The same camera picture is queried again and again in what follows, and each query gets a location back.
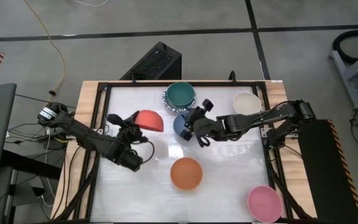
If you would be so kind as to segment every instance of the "bowl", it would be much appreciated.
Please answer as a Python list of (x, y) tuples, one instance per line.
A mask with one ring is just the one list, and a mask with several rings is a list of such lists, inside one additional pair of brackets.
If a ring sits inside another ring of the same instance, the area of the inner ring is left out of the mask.
[(183, 130), (187, 130), (187, 128), (185, 127), (186, 124), (185, 118), (188, 113), (189, 112), (181, 113), (173, 120), (173, 130), (178, 136), (180, 136), (180, 133)]
[(234, 111), (238, 114), (250, 115), (260, 112), (262, 104), (254, 94), (242, 92), (234, 97), (233, 107)]
[(174, 106), (172, 106), (170, 104), (170, 102), (167, 99), (167, 91), (168, 91), (168, 87), (166, 89), (164, 89), (164, 91), (162, 92), (162, 103), (164, 104), (164, 106), (166, 107), (166, 109), (168, 109), (169, 111), (175, 112), (175, 113), (183, 113), (185, 111), (189, 111), (190, 109), (194, 108), (194, 105), (196, 103), (196, 99), (197, 99), (197, 94), (195, 93), (194, 95), (194, 100), (190, 103), (190, 105), (188, 105), (186, 108), (181, 108), (178, 109)]
[(200, 164), (192, 158), (178, 159), (171, 167), (171, 180), (182, 190), (193, 190), (201, 182), (203, 170)]
[(283, 210), (278, 193), (268, 186), (258, 186), (252, 189), (247, 203), (252, 216), (262, 223), (277, 221)]
[(164, 131), (164, 123), (162, 117), (151, 110), (141, 110), (135, 119), (135, 124), (140, 128), (150, 131)]
[(173, 83), (168, 87), (167, 100), (178, 109), (186, 108), (195, 97), (194, 88), (187, 82)]

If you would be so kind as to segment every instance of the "white bowl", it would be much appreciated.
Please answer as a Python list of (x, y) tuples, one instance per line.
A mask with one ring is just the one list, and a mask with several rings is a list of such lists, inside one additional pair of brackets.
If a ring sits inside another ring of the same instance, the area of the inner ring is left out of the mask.
[(260, 112), (262, 104), (254, 94), (243, 92), (234, 97), (233, 107), (236, 113), (250, 115)]

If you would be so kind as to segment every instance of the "metal stand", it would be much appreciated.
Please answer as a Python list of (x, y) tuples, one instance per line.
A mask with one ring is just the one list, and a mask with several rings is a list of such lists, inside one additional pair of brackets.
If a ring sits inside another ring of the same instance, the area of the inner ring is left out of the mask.
[(351, 97), (354, 109), (358, 109), (358, 94), (357, 88), (354, 85), (354, 79), (358, 77), (358, 61), (349, 68), (346, 68), (344, 62), (336, 50), (332, 51), (330, 56), (334, 60), (339, 75), (345, 84), (347, 93)]
[(55, 180), (59, 179), (61, 172), (61, 169), (55, 166), (21, 156), (7, 150), (2, 151), (0, 166), (9, 166), (18, 171), (23, 171)]

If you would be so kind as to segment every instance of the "orange bowl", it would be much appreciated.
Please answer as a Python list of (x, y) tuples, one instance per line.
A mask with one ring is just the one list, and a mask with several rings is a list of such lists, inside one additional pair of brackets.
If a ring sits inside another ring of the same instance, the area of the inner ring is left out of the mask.
[(171, 180), (179, 189), (195, 189), (202, 178), (203, 170), (200, 164), (192, 158), (178, 159), (171, 167)]
[(137, 124), (140, 128), (150, 131), (164, 131), (164, 123), (161, 116), (150, 110), (139, 111), (139, 114), (135, 119), (135, 124)]

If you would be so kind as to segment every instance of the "yellow cable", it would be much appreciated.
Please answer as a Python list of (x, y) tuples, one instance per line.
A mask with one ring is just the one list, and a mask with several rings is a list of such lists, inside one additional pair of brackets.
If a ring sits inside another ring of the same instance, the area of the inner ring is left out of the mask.
[(56, 91), (56, 89), (60, 86), (60, 84), (62, 83), (63, 79), (66, 76), (66, 62), (65, 59), (63, 58), (62, 53), (60, 52), (60, 50), (55, 46), (55, 44), (53, 44), (52, 38), (50, 38), (50, 34), (48, 32), (48, 29), (46, 28), (45, 24), (41, 21), (40, 17), (38, 16), (38, 14), (34, 11), (34, 9), (32, 9), (32, 7), (30, 6), (30, 4), (27, 2), (27, 0), (24, 0), (25, 4), (29, 7), (29, 9), (32, 11), (32, 13), (34, 13), (34, 15), (36, 16), (36, 18), (38, 19), (38, 21), (40, 21), (42, 28), (44, 28), (44, 31), (47, 33), (48, 35), (48, 39), (50, 41), (50, 45), (52, 45), (52, 47), (54, 47), (56, 49), (56, 51), (59, 53), (60, 58), (62, 59), (63, 62), (63, 75), (60, 79), (60, 81), (57, 83), (57, 85), (55, 86), (55, 88), (53, 89), (53, 91)]
[(60, 140), (59, 138), (55, 138), (55, 140), (60, 142), (60, 143), (68, 143), (68, 141)]

